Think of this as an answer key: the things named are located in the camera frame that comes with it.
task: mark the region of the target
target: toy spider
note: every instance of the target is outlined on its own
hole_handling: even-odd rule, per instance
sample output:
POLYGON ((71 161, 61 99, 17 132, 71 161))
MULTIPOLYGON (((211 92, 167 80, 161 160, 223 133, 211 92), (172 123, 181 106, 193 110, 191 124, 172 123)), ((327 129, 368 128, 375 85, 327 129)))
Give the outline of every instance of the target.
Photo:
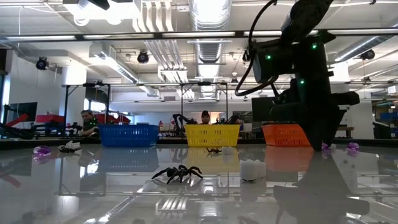
POLYGON ((206 150, 207 150, 208 153, 215 153, 215 154, 217 154, 217 153, 219 153, 219 152, 222 152, 222 151, 219 150, 218 148, 215 148, 215 149, 210 148, 210 150, 209 150, 208 148, 206 148, 206 150))
POLYGON ((158 172, 157 174, 155 174, 155 175, 152 177, 152 179, 154 179, 154 178, 156 178, 156 177, 158 177, 158 176, 164 174, 165 172, 167 173, 167 177, 170 177, 169 181, 167 181, 167 184, 169 184, 169 183, 174 179, 174 177, 176 177, 176 176, 179 176, 179 177, 180 177, 180 183, 181 183, 181 182, 182 182, 182 178, 183 178, 184 176, 188 175, 188 174, 189 174, 189 175, 195 174, 195 175, 197 175, 198 177, 200 177, 201 179, 203 179, 203 177, 202 177, 201 175, 199 175, 199 174, 198 174, 196 171, 194 171, 194 170, 197 170, 197 171, 199 172, 199 174, 201 174, 200 169, 197 168, 197 167, 195 167, 195 166, 190 167, 189 169, 187 169, 186 166, 184 166, 184 165, 179 165, 178 169, 175 168, 175 167, 173 167, 173 168, 166 168, 166 169, 164 169, 164 170, 158 172))

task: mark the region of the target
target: ceiling light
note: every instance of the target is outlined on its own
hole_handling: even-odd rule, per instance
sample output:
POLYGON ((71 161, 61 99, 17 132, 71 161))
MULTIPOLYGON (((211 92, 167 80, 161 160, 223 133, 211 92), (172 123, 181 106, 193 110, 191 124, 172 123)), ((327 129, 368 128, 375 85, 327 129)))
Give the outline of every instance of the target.
POLYGON ((10 41, 76 40, 74 35, 9 36, 10 41))
POLYGON ((232 40, 188 40, 188 44, 230 44, 232 40))
POLYGON ((219 32, 171 32, 162 34, 165 38, 178 38, 178 37, 233 37, 235 32, 219 31, 219 32))
POLYGON ((153 34, 104 34, 104 35, 84 35, 87 40, 101 40, 101 39, 151 39, 153 34))

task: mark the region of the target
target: wall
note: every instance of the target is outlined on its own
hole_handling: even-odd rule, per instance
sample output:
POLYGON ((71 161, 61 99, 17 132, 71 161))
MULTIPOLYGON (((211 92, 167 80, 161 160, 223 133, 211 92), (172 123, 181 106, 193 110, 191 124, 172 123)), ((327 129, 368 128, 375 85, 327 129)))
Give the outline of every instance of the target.
POLYGON ((3 103, 37 102, 37 114, 58 114, 61 75, 50 70, 37 70, 35 64, 19 58, 12 50, 7 54, 6 70, 9 94, 8 99, 3 98, 3 103))

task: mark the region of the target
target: yellow basket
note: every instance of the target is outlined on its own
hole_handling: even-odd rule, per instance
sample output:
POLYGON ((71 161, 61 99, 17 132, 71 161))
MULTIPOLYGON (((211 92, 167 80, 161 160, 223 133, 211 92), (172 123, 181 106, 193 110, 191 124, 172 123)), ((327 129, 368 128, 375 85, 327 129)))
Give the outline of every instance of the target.
POLYGON ((234 148, 229 155, 223 155, 222 152, 212 155, 208 153, 205 147, 190 148, 186 166, 197 166, 204 174, 239 172, 238 152, 234 148))
POLYGON ((188 145, 190 147, 236 146, 240 124, 209 125, 187 124, 188 145))

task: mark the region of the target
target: man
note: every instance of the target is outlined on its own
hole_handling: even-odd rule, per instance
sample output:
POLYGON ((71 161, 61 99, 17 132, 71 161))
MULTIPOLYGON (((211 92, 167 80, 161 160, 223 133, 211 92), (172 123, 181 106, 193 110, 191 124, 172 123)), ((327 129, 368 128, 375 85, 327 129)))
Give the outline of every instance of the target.
POLYGON ((201 124, 209 124, 210 123, 210 114, 209 111, 201 112, 201 124))
POLYGON ((83 132, 82 136, 94 136, 99 133, 99 129, 97 127, 97 122, 91 110, 83 110, 81 113, 81 118, 83 118, 83 132))

